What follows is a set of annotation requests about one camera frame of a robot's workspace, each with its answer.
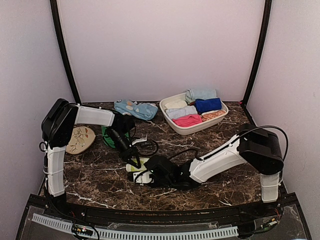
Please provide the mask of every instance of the brown marble surface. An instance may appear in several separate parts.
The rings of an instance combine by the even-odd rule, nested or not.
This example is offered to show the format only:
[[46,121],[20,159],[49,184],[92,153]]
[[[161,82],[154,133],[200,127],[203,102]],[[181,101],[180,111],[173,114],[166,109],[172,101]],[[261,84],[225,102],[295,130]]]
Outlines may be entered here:
[[[137,119],[136,136],[153,139],[158,154],[170,157],[188,148],[197,148],[202,156],[229,140],[243,123],[248,123],[236,102],[226,102],[228,115],[219,124],[182,136],[177,134],[158,111],[152,121]],[[87,106],[112,108],[112,103],[88,103]],[[79,155],[65,155],[64,182],[67,201],[87,206],[122,210],[181,211],[252,203],[261,199],[260,175],[242,164],[222,172],[200,187],[182,191],[168,187],[151,188],[130,182],[118,152],[102,141],[100,126],[89,125],[96,134],[92,146]],[[182,164],[193,159],[192,152],[172,161]]]

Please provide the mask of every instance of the black frame post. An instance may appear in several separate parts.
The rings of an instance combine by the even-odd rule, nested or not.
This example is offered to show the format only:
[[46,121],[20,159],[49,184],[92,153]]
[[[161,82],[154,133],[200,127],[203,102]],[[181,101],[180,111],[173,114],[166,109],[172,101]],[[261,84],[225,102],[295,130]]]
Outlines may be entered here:
[[58,40],[58,45],[60,48],[60,54],[62,57],[65,73],[68,78],[68,82],[69,82],[69,85],[70,85],[70,88],[72,91],[74,101],[77,104],[81,104],[80,95],[78,93],[78,89],[76,86],[74,76],[72,74],[72,70],[71,70],[71,66],[70,66],[70,62],[69,62],[69,58],[68,58],[68,54],[67,54],[64,35],[62,32],[62,27],[61,27],[61,22],[60,22],[60,17],[59,17],[57,0],[50,0],[50,5],[51,5],[51,12],[52,12],[52,18],[53,18],[56,39]]
[[265,45],[265,40],[267,36],[267,29],[268,29],[268,24],[269,24],[269,18],[270,18],[270,12],[271,12],[271,5],[272,5],[272,0],[265,0],[264,4],[264,11],[263,11],[263,18],[262,18],[262,24],[261,24],[261,30],[260,30],[260,35],[259,35],[259,40],[258,40],[258,45],[256,47],[256,52],[254,56],[254,61],[249,77],[248,84],[246,86],[246,90],[243,96],[243,100],[241,101],[241,106],[245,108],[248,104],[252,89],[255,84],[256,76],[258,73],[259,65],[260,65],[260,60],[261,56],[264,50],[264,45]]

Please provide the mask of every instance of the folded cloth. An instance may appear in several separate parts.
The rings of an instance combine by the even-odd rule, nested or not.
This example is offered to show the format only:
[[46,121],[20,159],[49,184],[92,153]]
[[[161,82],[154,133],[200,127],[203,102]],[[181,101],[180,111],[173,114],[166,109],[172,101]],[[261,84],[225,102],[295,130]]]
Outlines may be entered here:
[[197,99],[195,100],[195,108],[198,113],[203,114],[206,112],[214,111],[214,110],[221,110],[222,103],[220,98],[212,98],[207,100]]
[[166,109],[181,109],[186,106],[188,106],[188,104],[186,103],[185,100],[182,100],[182,99],[171,101],[164,105]]
[[195,106],[185,106],[183,108],[170,108],[166,111],[170,119],[178,119],[190,114],[198,114]]
[[123,115],[132,115],[142,120],[153,119],[158,111],[158,107],[153,103],[140,103],[137,105],[130,100],[115,101],[114,109]]
[[172,121],[180,127],[190,127],[196,124],[202,123],[202,119],[198,114],[190,114],[187,116],[179,117],[178,119],[172,119]]
[[209,111],[202,114],[201,119],[203,122],[209,121],[211,119],[215,119],[223,114],[225,114],[225,110],[218,110],[218,111]]
[[215,99],[217,97],[217,91],[215,89],[207,88],[189,88],[186,90],[185,100],[186,102],[192,103],[196,99]]

